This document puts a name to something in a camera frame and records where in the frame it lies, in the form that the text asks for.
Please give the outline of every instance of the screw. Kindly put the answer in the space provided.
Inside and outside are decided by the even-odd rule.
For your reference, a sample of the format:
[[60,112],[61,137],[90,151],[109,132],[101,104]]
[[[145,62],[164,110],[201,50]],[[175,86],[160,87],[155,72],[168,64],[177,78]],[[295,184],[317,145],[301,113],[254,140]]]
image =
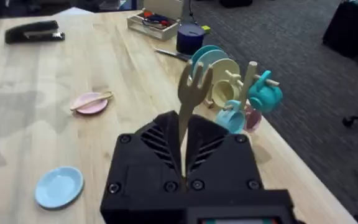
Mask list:
[[120,137],[119,141],[124,144],[129,143],[131,141],[131,136],[128,134],[124,134]]
[[244,143],[244,142],[247,141],[247,138],[246,138],[245,135],[239,134],[239,135],[236,136],[236,141],[237,141],[238,143]]
[[121,184],[120,183],[113,183],[109,185],[109,192],[112,194],[116,194],[118,193],[118,191],[121,188]]
[[256,180],[250,180],[248,181],[248,187],[251,190],[258,190],[260,189],[260,184]]
[[204,189],[204,182],[202,182],[201,180],[194,180],[194,181],[191,183],[191,187],[192,187],[194,190],[203,190],[203,189]]
[[164,184],[164,189],[166,192],[174,192],[178,188],[178,184],[174,181],[168,181]]

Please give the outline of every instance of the pink object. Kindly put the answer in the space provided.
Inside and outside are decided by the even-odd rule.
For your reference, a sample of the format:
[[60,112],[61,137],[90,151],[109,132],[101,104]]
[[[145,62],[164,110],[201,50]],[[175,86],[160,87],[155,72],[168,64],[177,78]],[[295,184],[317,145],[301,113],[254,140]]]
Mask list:
[[244,130],[248,133],[253,133],[260,124],[262,120],[262,113],[253,109],[251,106],[246,107],[246,123],[244,125]]
[[[80,104],[84,101],[88,101],[90,99],[94,99],[98,96],[100,96],[100,93],[84,93],[83,95],[81,95],[80,97],[78,97],[75,102],[74,105]],[[82,113],[82,114],[94,114],[97,112],[102,111],[103,109],[105,109],[105,107],[107,106],[108,101],[107,100],[99,100],[96,101],[94,103],[91,103],[89,105],[86,105],[84,107],[78,108],[77,112]]]

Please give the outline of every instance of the storage box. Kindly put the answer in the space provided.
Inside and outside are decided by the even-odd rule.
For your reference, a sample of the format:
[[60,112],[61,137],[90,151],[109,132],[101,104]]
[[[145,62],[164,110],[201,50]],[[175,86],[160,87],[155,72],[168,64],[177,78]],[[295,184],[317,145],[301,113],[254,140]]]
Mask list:
[[[171,39],[178,32],[182,7],[183,1],[180,0],[145,0],[143,11],[128,17],[127,26],[129,29],[136,30],[158,40],[165,41]],[[143,25],[142,21],[144,20],[145,10],[169,18],[171,25],[164,29]]]

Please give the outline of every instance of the black plastic housing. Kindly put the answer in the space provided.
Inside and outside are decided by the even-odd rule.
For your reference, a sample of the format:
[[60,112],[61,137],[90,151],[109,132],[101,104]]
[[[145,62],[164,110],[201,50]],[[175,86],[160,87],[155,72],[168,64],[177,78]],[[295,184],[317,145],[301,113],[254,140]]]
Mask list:
[[244,135],[193,115],[181,175],[178,115],[118,137],[100,211],[107,224],[273,218],[296,223],[287,190],[264,190]]

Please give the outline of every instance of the teal cup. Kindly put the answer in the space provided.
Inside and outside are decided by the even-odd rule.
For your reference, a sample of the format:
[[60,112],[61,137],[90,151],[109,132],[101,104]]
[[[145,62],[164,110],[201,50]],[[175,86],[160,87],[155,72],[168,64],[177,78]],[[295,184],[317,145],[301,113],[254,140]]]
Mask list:
[[215,123],[226,128],[230,133],[238,134],[244,127],[246,117],[242,110],[240,110],[240,101],[229,100],[224,106],[229,105],[233,105],[233,108],[226,111],[221,110],[218,115],[216,115]]
[[283,93],[279,87],[266,84],[266,79],[271,76],[271,71],[264,72],[248,91],[249,103],[253,108],[263,113],[271,112],[283,98]]

